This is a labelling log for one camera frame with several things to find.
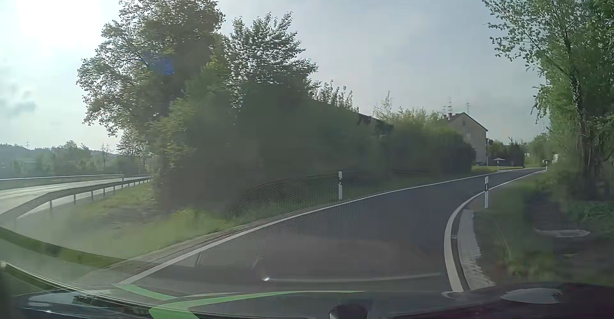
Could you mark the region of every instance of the car hood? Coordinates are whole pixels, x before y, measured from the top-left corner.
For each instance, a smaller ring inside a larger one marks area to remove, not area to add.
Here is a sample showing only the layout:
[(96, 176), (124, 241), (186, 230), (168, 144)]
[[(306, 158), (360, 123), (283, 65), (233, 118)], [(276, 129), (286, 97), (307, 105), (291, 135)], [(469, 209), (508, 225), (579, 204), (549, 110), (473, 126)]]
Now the car hood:
[(52, 290), (15, 298), (23, 311), (99, 317), (120, 313), (153, 319), (222, 315), (238, 318), (328, 318), (338, 306), (356, 305), (370, 317), (482, 318), (587, 316), (614, 310), (614, 288), (578, 283), (523, 283), (466, 292), (273, 291), (184, 294), (132, 284), (113, 288)]

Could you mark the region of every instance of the guardrail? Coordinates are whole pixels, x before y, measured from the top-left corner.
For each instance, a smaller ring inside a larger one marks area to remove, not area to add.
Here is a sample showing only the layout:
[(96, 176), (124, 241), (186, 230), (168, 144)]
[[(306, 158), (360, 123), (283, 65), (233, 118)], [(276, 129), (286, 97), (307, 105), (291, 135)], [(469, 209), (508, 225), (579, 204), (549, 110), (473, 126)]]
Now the guardrail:
[(56, 190), (54, 192), (49, 192), (49, 193), (41, 195), (40, 197), (36, 197), (28, 202), (25, 202), (21, 205), (18, 205), (10, 210), (7, 210), (4, 213), (1, 213), (0, 214), (0, 225), (6, 224), (12, 221), (13, 219), (17, 219), (19, 216), (29, 211), (32, 211), (36, 209), (37, 207), (39, 207), (40, 205), (43, 205), (46, 203), (49, 204), (49, 208), (52, 210), (54, 200), (58, 200), (58, 199), (65, 198), (65, 197), (72, 197), (73, 203), (76, 203), (77, 194), (90, 193), (91, 201), (94, 201), (94, 197), (95, 197), (94, 192), (97, 190), (102, 190), (102, 196), (105, 197), (107, 188), (108, 189), (112, 188), (112, 190), (115, 191), (115, 189), (120, 186), (121, 186), (120, 188), (123, 188), (124, 186), (129, 187), (130, 184), (134, 185), (137, 183), (144, 183), (144, 182), (150, 182), (150, 181), (151, 181), (151, 177), (148, 176), (148, 177), (143, 177), (143, 178), (138, 178), (138, 179), (116, 181), (116, 182), (106, 182), (103, 184), (67, 188), (67, 189)]
[(15, 178), (0, 179), (0, 190), (23, 188), (30, 186), (42, 186), (46, 184), (58, 184), (76, 181), (93, 181), (105, 179), (124, 178), (123, 174), (98, 174), (98, 175), (74, 175), (74, 176), (45, 176), (40, 178)]

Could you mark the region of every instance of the white edge line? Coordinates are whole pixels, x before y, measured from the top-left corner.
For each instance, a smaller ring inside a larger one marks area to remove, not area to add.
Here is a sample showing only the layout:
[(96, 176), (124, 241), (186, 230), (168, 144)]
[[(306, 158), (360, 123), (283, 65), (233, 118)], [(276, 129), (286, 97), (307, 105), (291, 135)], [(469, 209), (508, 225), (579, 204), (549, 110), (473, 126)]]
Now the white edge line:
[[(522, 178), (525, 178), (527, 176), (531, 176), (533, 174), (538, 174), (538, 173), (542, 173), (545, 170), (540, 170), (540, 171), (536, 171), (534, 173), (531, 174), (526, 174), (526, 175), (522, 175), (519, 178), (515, 178), (512, 179), (510, 181), (504, 182), (502, 184), (498, 184), (494, 187), (491, 187), (490, 189), (495, 189), (499, 186), (503, 186), (505, 184), (508, 184), (510, 182), (514, 182), (516, 180), (520, 180)], [(450, 216), (450, 218), (448, 218), (448, 223), (446, 224), (446, 230), (445, 233), (443, 234), (443, 256), (444, 259), (446, 261), (446, 270), (448, 271), (448, 279), (450, 281), (450, 287), (452, 288), (452, 291), (456, 291), (456, 292), (462, 292), (464, 291), (462, 284), (460, 283), (460, 277), (458, 275), (458, 271), (456, 270), (456, 264), (454, 263), (454, 257), (452, 254), (452, 224), (454, 222), (454, 219), (456, 218), (456, 215), (461, 212), (461, 210), (468, 204), (470, 203), (473, 199), (479, 197), (480, 195), (484, 194), (484, 191), (477, 193), (476, 195), (474, 195), (473, 197), (465, 200), (464, 203), (462, 203), (459, 207), (456, 208), (456, 210), (454, 212), (452, 212), (452, 215)]]
[(308, 278), (271, 278), (266, 277), (262, 280), (271, 283), (351, 283), (351, 282), (382, 282), (382, 281), (394, 281), (394, 280), (411, 280), (416, 278), (428, 278), (439, 277), (440, 272), (434, 272), (432, 274), (421, 275), (409, 275), (409, 276), (390, 276), (390, 277), (373, 277), (373, 278), (323, 278), (323, 279), (308, 279)]
[(460, 180), (466, 180), (466, 179), (479, 178), (479, 177), (487, 176), (487, 175), (490, 175), (490, 173), (489, 174), (480, 174), (480, 175), (475, 175), (475, 176), (469, 176), (467, 178), (442, 181), (442, 182), (437, 182), (437, 183), (433, 183), (433, 184), (423, 184), (423, 185), (415, 186), (415, 187), (408, 187), (408, 188), (402, 188), (402, 189), (389, 190), (388, 192), (377, 193), (377, 194), (370, 195), (368, 197), (353, 199), (353, 200), (349, 200), (348, 202), (334, 204), (334, 205), (326, 206), (326, 207), (323, 207), (323, 208), (318, 208), (318, 209), (315, 209), (315, 210), (311, 210), (311, 211), (295, 214), (294, 216), (278, 219), (277, 221), (272, 221), (272, 222), (263, 224), (261, 226), (253, 227), (252, 229), (247, 229), (247, 230), (244, 230), (244, 231), (239, 232), (237, 234), (234, 234), (234, 235), (231, 235), (231, 236), (227, 236), (227, 237), (225, 237), (225, 238), (223, 238), (221, 240), (212, 242), (210, 244), (205, 244), (204, 246), (199, 247), (199, 248), (197, 248), (195, 250), (189, 251), (189, 252), (187, 252), (185, 254), (181, 254), (180, 256), (177, 256), (177, 257), (175, 257), (175, 258), (173, 258), (171, 260), (167, 260), (167, 261), (165, 261), (165, 262), (163, 262), (161, 264), (158, 264), (158, 265), (156, 265), (156, 266), (154, 266), (152, 268), (148, 268), (147, 270), (145, 270), (145, 271), (143, 271), (141, 273), (138, 273), (138, 274), (136, 274), (134, 276), (130, 276), (130, 277), (126, 278), (125, 280), (119, 282), (119, 284), (131, 284), (131, 283), (136, 282), (136, 281), (140, 280), (141, 278), (147, 277), (147, 276), (151, 275), (152, 273), (157, 272), (157, 271), (159, 271), (159, 270), (161, 270), (161, 269), (163, 269), (165, 267), (173, 265), (176, 262), (179, 262), (179, 261), (181, 261), (183, 259), (189, 258), (190, 256), (193, 256), (194, 254), (198, 254), (198, 253), (200, 253), (200, 252), (202, 252), (204, 250), (208, 250), (211, 247), (215, 247), (215, 246), (217, 246), (219, 244), (223, 244), (223, 243), (228, 242), (230, 240), (234, 240), (237, 237), (241, 237), (241, 236), (249, 234), (251, 232), (255, 232), (256, 230), (260, 230), (260, 229), (263, 229), (263, 228), (266, 228), (266, 227), (270, 227), (273, 224), (277, 224), (277, 223), (281, 223), (281, 222), (284, 222), (284, 221), (288, 221), (290, 219), (294, 219), (294, 218), (297, 218), (297, 217), (300, 217), (300, 216), (304, 216), (306, 214), (311, 214), (311, 213), (314, 213), (314, 212), (318, 212), (318, 211), (322, 211), (322, 210), (327, 210), (329, 208), (334, 208), (334, 207), (337, 207), (337, 206), (346, 205), (346, 204), (349, 204), (349, 203), (357, 202), (359, 200), (364, 200), (364, 199), (369, 199), (369, 198), (373, 198), (373, 197), (378, 197), (378, 196), (384, 195), (384, 194), (400, 192), (402, 190), (409, 190), (409, 189), (415, 189), (415, 188), (421, 188), (421, 187), (427, 187), (427, 186), (434, 186), (434, 185), (437, 185), (437, 184), (444, 184), (444, 183), (448, 183), (448, 182), (454, 182), (454, 181), (460, 181)]

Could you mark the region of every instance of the building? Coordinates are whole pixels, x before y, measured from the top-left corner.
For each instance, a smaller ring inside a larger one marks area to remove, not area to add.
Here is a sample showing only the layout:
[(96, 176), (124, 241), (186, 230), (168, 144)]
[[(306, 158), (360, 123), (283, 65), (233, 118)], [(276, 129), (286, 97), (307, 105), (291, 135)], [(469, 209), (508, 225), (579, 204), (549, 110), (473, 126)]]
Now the building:
[(448, 126), (462, 135), (465, 142), (473, 146), (476, 163), (486, 163), (486, 132), (488, 130), (484, 126), (465, 112), (454, 115), (449, 113)]

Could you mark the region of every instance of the curved road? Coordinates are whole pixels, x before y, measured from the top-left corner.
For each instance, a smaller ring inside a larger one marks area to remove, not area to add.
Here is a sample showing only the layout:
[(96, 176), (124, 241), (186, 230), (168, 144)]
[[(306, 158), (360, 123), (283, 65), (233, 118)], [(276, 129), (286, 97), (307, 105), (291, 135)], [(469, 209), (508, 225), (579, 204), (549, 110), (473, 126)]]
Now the curved road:
[[(490, 174), (490, 186), (540, 169)], [(302, 214), (168, 256), (122, 283), (193, 294), (274, 290), (449, 291), (446, 223), (484, 176), (414, 187)]]

